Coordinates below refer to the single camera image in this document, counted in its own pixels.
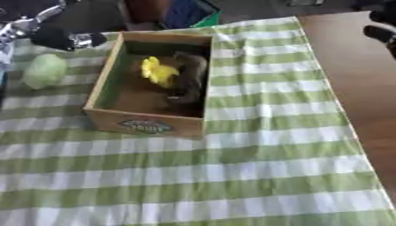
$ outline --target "green stripe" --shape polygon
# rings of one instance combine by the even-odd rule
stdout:
[[[23,132],[0,132],[0,145],[59,142],[59,141],[89,141],[136,138],[115,132],[98,132],[81,129],[56,129],[52,131],[31,130]]]
[[[359,148],[359,143],[356,140],[344,140],[301,145],[284,144],[282,146],[236,147],[221,150],[164,150],[163,152],[152,153],[145,152],[71,157],[56,156],[41,159],[11,159],[0,161],[0,173],[50,173],[55,171],[119,170],[128,168],[227,164],[250,161],[285,161],[309,158],[331,158],[345,154],[362,154]],[[52,149],[50,151],[58,153],[61,150]]]
[[[394,226],[396,216],[394,210],[342,212],[334,214],[288,215],[288,216],[263,216],[249,218],[231,218],[224,220],[210,220],[199,222],[170,222],[158,223],[158,226]],[[123,224],[123,226],[152,226],[152,224]]]
[[[94,74],[98,75],[102,71],[103,65],[91,65],[91,66],[79,66],[79,67],[69,67],[66,75],[86,75],[86,74]],[[23,71],[12,71],[7,72],[8,79],[10,81],[20,80],[22,79]]]
[[[8,119],[18,119],[26,117],[76,117],[83,115],[81,105],[45,107],[45,108],[17,108],[3,109],[0,114],[0,121]]]
[[[245,32],[281,32],[299,30],[298,22],[286,22],[278,25],[247,25],[233,27],[203,27],[190,30],[176,30],[175,34],[240,34]]]
[[[306,52],[284,53],[284,54],[266,54],[262,56],[238,56],[230,58],[213,58],[212,67],[235,66],[242,64],[281,64],[296,63],[315,59],[311,54]]]
[[[372,172],[180,185],[142,185],[72,190],[2,192],[0,209],[107,206],[126,203],[234,200],[307,192],[380,189]]]
[[[210,78],[210,85],[214,87],[235,86],[247,83],[278,82],[278,81],[300,81],[324,79],[320,70],[306,72],[281,72],[281,73],[258,73],[258,74],[237,74],[232,76],[216,76]]]
[[[300,116],[260,117],[248,120],[220,120],[205,123],[207,133],[277,131],[295,128],[344,126],[349,122],[339,113]]]
[[[254,107],[259,104],[284,104],[302,102],[329,102],[335,98],[330,90],[307,92],[298,91],[292,93],[260,93],[238,96],[211,97],[207,101],[207,108],[236,108]]]
[[[27,88],[18,88],[7,90],[10,97],[36,97],[36,96],[52,96],[61,94],[89,94],[93,84],[65,85],[48,87],[41,90],[30,90]]]

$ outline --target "cardboard box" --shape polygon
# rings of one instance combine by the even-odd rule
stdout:
[[[85,112],[100,131],[201,138],[205,104],[193,109],[170,107],[165,100],[166,89],[141,76],[141,61],[153,56],[163,64],[176,64],[171,57],[176,51],[200,55],[209,61],[211,43],[210,36],[121,33]]]

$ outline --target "green checkered tablecloth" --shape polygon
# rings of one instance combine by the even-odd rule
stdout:
[[[68,74],[40,91],[22,70],[54,50],[17,42],[0,111],[1,225],[395,225],[296,18],[184,32],[216,37],[204,140],[89,129],[81,107],[113,41],[58,52]]]

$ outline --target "table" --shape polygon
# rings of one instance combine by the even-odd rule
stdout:
[[[18,41],[0,114],[2,225],[394,225],[296,18],[178,32],[215,40],[203,140],[90,130],[81,107],[111,42],[57,52],[67,75],[32,92],[22,70],[54,51]]]
[[[320,64],[380,179],[396,202],[396,61],[362,34],[364,12],[301,18]]]

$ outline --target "yellow toy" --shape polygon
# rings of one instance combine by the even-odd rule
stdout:
[[[141,76],[163,88],[171,88],[173,86],[172,77],[180,75],[176,68],[160,64],[158,58],[154,56],[143,60],[141,71]]]

